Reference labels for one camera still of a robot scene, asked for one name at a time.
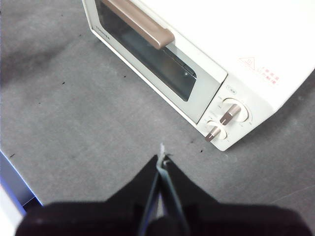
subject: oven door handle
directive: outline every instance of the oven door handle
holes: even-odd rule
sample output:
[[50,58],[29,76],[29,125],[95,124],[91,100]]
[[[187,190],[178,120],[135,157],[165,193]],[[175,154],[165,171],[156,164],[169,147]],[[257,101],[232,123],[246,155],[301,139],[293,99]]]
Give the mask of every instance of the oven door handle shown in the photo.
[[174,41],[174,35],[164,29],[129,0],[102,0],[102,2],[147,40],[156,49]]

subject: white toaster oven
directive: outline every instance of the white toaster oven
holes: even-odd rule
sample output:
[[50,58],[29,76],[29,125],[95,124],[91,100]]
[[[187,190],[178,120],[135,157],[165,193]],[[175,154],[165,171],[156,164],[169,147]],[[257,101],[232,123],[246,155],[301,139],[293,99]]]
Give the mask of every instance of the white toaster oven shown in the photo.
[[106,46],[226,150],[315,68],[313,0],[83,0]]

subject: glass window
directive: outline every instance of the glass window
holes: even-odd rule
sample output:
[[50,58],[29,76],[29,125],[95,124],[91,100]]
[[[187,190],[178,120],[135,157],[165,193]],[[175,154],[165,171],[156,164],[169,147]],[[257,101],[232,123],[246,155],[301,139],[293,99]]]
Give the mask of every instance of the glass window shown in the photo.
[[166,47],[157,50],[151,46],[101,0],[95,2],[103,28],[187,102],[197,78],[195,72]]

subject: control knob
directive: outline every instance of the control knob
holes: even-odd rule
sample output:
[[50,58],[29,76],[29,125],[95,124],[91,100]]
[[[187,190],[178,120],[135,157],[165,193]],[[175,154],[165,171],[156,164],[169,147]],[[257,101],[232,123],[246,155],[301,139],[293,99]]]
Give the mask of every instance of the control knob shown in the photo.
[[222,125],[213,120],[207,123],[207,128],[210,130],[209,134],[205,137],[207,142],[210,142],[215,137],[218,137],[219,139],[225,139],[227,136],[226,131]]
[[224,113],[220,119],[222,125],[227,125],[232,119],[237,122],[244,122],[248,118],[246,107],[236,99],[227,98],[223,104],[230,105],[230,108]]

